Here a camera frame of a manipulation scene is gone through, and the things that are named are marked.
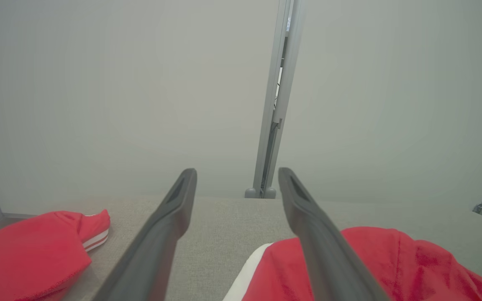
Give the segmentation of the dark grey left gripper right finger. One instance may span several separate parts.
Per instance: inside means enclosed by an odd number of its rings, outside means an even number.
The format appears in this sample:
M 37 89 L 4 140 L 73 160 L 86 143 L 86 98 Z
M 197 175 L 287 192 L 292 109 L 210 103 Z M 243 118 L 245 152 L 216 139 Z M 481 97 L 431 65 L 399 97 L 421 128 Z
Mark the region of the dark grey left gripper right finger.
M 389 297 L 341 231 L 292 169 L 279 168 L 287 222 L 300 239 L 316 301 L 388 301 Z

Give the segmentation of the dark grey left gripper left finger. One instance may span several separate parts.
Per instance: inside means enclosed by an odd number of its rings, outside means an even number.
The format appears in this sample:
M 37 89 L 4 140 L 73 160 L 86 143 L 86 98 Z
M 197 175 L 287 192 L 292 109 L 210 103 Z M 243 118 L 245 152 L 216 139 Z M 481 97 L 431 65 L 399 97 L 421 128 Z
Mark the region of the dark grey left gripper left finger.
M 96 301 L 163 301 L 177 242 L 190 225 L 197 172 L 181 172 L 96 293 Z

